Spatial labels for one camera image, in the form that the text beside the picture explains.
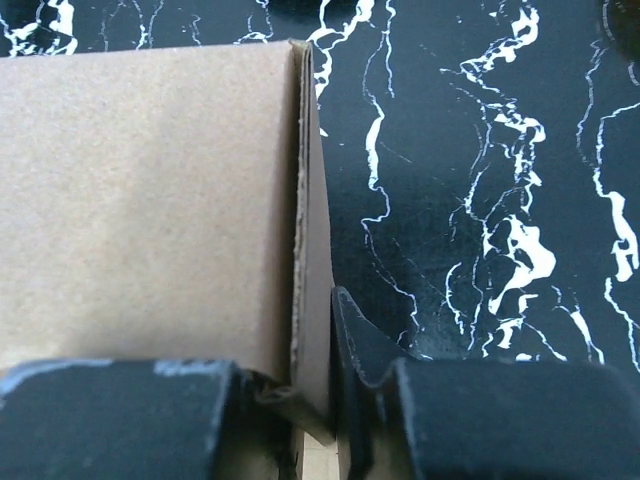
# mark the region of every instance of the cardboard box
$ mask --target cardboard box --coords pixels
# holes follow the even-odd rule
[[[1,59],[0,78],[0,368],[229,358],[285,414],[329,418],[311,49]]]

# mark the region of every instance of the cardboard edge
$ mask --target cardboard edge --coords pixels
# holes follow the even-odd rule
[[[319,415],[316,408],[295,387],[279,386],[260,392],[256,401],[286,418],[322,445],[335,442],[334,432],[328,427],[326,419]]]
[[[306,42],[290,40],[295,58],[296,74],[300,85],[300,109],[298,118],[298,186],[296,205],[296,227],[294,240],[294,265],[293,265],[293,295],[292,295],[292,320],[291,320],[291,346],[290,346],[290,372],[291,379],[297,376],[298,351],[300,348],[300,319],[304,315],[304,287],[305,287],[305,265],[306,251],[304,249],[306,239],[306,216],[307,216],[307,165],[306,151],[309,144],[309,128],[306,119],[309,116],[309,92],[308,83],[305,81],[308,76],[308,65],[310,56],[310,46]]]

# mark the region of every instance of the cardboard panel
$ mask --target cardboard panel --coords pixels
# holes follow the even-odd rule
[[[288,382],[291,46],[2,59],[0,77],[0,368],[225,357]]]

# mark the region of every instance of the cardboard flap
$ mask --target cardboard flap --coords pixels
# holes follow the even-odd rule
[[[0,59],[0,77],[0,368],[215,357],[289,383],[291,46]]]
[[[301,83],[291,375],[293,385],[328,418],[333,286],[329,210],[312,48],[302,42],[293,45]]]

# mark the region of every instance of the black marble surface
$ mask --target black marble surface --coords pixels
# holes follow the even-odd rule
[[[640,379],[638,0],[0,0],[0,16],[4,56],[309,39],[335,277],[364,313],[419,357]]]

